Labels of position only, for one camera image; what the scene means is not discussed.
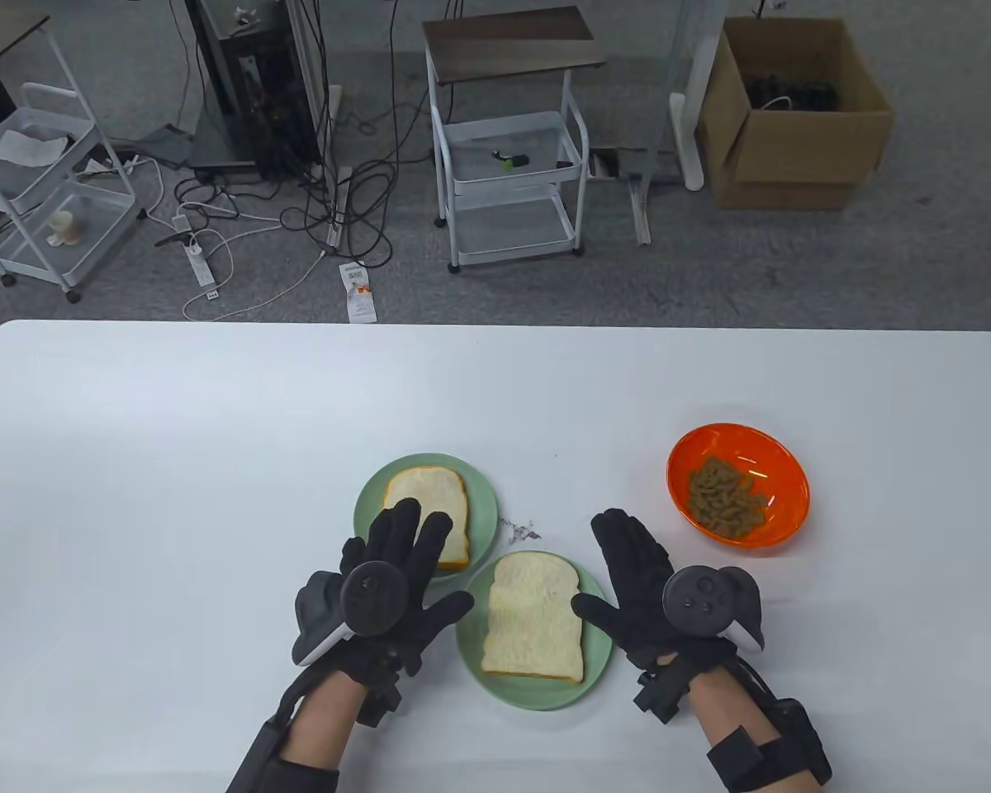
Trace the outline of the person's right hand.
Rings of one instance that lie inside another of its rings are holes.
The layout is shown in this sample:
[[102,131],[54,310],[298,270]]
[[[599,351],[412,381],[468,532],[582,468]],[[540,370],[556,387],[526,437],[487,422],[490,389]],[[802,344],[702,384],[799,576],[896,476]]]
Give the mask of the person's right hand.
[[624,510],[608,509],[591,518],[590,526],[618,604],[576,594],[571,608],[578,618],[604,631],[642,671],[684,662],[688,679],[693,679],[737,656],[729,639],[689,637],[669,622],[662,596],[674,569],[668,552],[642,521]]

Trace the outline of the person's left hand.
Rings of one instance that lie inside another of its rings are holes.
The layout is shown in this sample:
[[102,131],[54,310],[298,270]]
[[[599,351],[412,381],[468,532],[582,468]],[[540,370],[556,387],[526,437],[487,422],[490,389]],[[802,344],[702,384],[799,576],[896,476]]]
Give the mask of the person's left hand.
[[363,563],[390,563],[405,575],[408,584],[405,613],[390,630],[378,637],[358,637],[340,643],[332,652],[337,671],[377,690],[386,675],[403,671],[415,676],[421,654],[451,624],[472,610],[472,594],[455,591],[434,604],[424,605],[424,594],[438,570],[439,556],[453,529],[443,512],[421,516],[420,503],[404,498],[374,519],[366,539],[353,537],[344,544],[339,570],[348,574]]

